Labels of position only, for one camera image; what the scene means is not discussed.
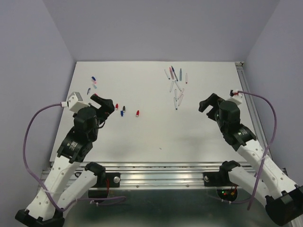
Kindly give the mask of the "light blue transparent pen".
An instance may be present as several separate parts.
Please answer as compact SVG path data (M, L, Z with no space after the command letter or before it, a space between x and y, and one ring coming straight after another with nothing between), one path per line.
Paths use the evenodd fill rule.
M182 81L182 69L179 70L179 80Z

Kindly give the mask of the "pink transparent pen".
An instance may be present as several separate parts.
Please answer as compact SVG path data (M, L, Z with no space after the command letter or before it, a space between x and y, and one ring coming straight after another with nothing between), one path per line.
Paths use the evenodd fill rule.
M171 79L175 80L175 77L174 77L174 74L173 74L173 71L172 71L171 67L169 67L169 72L170 72L170 75L171 75Z

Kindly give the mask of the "blue ballpoint pen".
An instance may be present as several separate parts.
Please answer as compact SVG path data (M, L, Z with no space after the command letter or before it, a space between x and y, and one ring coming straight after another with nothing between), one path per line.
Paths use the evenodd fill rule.
M174 75L175 80L178 81L178 77L177 77L177 75L175 73L175 70L174 70L173 66L171 66L171 71L172 71L172 73Z

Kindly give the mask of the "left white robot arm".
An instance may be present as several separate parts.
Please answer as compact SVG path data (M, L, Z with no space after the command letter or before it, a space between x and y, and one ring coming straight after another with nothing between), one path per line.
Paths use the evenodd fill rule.
M27 227L63 226L64 217L73 204L90 187L101 186L105 182L106 169L90 162L77 180L67 186L74 171L93 148L93 142L98 138L98 130L115 110L111 99L103 99L97 94L90 98L100 107L85 103L78 92L73 92L67 101L59 104L73 112L73 126L59 146L46 180L42 182L25 164L26 170L41 186L33 201L15 215L15 219Z

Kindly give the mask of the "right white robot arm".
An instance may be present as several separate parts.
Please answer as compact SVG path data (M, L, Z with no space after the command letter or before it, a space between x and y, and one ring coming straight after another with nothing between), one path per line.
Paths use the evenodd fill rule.
M206 187L241 187L256 199L277 225L283 226L303 214L303 188L289 178L262 148L256 135L240 120L239 105L242 91L231 91L225 100L211 94L199 103L199 112L211 107L206 114L215 121L224 140L256 171L248 173L236 161L224 161L217 172L203 172Z

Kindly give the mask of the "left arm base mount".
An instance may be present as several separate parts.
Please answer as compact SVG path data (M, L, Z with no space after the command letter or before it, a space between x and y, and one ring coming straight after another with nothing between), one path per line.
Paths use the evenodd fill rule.
M92 185L90 188L106 188L106 191L98 191L98 192L89 192L89 198L97 198L97 200L93 200L95 203L103 203L103 200L109 195L109 189L120 187L120 178L121 174L119 172L106 173L106 168L95 163L88 163L85 168L85 171L91 171L94 176L97 177L96 183Z

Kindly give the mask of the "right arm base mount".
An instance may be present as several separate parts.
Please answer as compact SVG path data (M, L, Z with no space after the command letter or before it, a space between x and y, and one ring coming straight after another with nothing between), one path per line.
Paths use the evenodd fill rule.
M217 189L217 195L219 200L231 203L231 204L244 204L248 200L236 201L238 196L237 185L232 183L229 178L229 172L236 167L241 167L241 165L232 160L224 161L218 171L206 171L203 172L203 180L205 187L230 187L228 190Z

